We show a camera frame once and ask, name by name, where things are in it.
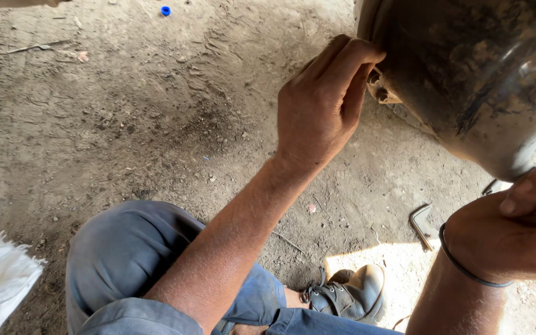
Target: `shoe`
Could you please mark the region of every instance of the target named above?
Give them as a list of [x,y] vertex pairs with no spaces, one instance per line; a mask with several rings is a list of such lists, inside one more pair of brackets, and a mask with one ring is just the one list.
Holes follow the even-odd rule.
[[386,311],[383,291],[384,274],[377,265],[366,265],[351,276],[346,284],[328,283],[320,266],[322,282],[303,291],[301,299],[310,309],[341,318],[375,325]]

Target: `black wristband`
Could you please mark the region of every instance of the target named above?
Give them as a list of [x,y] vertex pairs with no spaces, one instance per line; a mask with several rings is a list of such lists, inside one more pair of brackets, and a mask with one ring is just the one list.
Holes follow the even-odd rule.
[[498,288],[502,288],[502,287],[507,287],[507,286],[510,286],[512,283],[514,283],[514,281],[510,281],[508,283],[505,283],[505,284],[495,284],[495,283],[491,283],[489,281],[486,281],[486,280],[483,280],[475,275],[473,275],[472,273],[469,272],[469,270],[466,270],[460,263],[458,263],[458,261],[452,257],[452,255],[450,254],[450,251],[448,250],[448,246],[446,245],[446,240],[444,239],[444,229],[446,228],[446,224],[443,224],[441,227],[440,227],[440,242],[442,243],[442,250],[444,251],[444,253],[446,254],[446,256],[448,256],[448,259],[450,259],[450,261],[452,262],[452,264],[454,264],[458,270],[460,270],[460,272],[464,273],[466,277],[469,277],[470,279],[473,279],[474,281],[476,281],[477,283],[480,283],[480,284],[483,284],[483,285],[486,285],[486,286],[491,286],[491,287],[498,287]]

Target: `wrist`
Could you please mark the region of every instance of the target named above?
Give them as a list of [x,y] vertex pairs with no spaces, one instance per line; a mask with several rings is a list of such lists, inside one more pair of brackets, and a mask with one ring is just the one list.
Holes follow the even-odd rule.
[[481,253],[480,250],[485,248],[480,246],[476,248],[474,247],[477,245],[476,241],[475,243],[469,242],[468,239],[461,239],[461,237],[459,233],[453,234],[452,231],[448,234],[447,229],[443,232],[440,231],[440,239],[442,240],[442,250],[440,251],[450,263],[458,263],[453,265],[459,272],[464,272],[463,275],[467,278],[471,277],[470,279],[473,281],[486,282],[482,284],[489,286],[511,284],[511,278],[501,275],[501,271],[494,270],[489,264],[489,260],[494,255],[490,255],[488,252]]
[[[483,285],[467,277],[451,262],[451,260],[448,258],[448,256],[444,253],[443,250],[440,250],[438,252],[438,256],[435,262],[438,264],[440,268],[440,276],[443,279],[443,281],[454,283],[455,285],[459,285],[466,289],[472,289],[472,290],[502,292],[505,289],[505,287],[491,287],[491,286]],[[505,283],[505,281],[502,281],[504,279],[495,278],[494,280],[496,279],[499,280],[499,283]]]
[[300,164],[294,159],[287,159],[279,152],[268,160],[267,164],[276,172],[287,178],[312,180],[324,168],[321,164]]

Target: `dirt ground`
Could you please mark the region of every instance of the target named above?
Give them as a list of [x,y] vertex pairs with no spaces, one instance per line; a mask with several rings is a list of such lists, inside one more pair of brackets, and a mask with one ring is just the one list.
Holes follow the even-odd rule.
[[[67,333],[69,240],[97,212],[154,199],[209,221],[273,154],[279,87],[331,36],[353,33],[352,12],[350,0],[0,10],[0,52],[67,40],[0,54],[0,231],[48,262],[0,333]],[[378,263],[391,328],[410,315],[434,255],[409,213],[433,203],[439,227],[491,180],[368,97],[346,148],[276,227],[308,257],[272,235],[258,262],[295,289],[318,280],[319,265]],[[502,333],[536,334],[536,283],[508,295]]]

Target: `right hand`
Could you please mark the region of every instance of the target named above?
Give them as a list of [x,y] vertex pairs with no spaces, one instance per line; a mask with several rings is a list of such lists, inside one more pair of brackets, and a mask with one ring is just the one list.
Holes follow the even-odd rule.
[[494,283],[536,280],[536,168],[509,190],[462,207],[446,223],[450,253]]
[[359,124],[368,74],[386,54],[367,41],[334,37],[278,94],[275,159],[288,172],[320,171]]

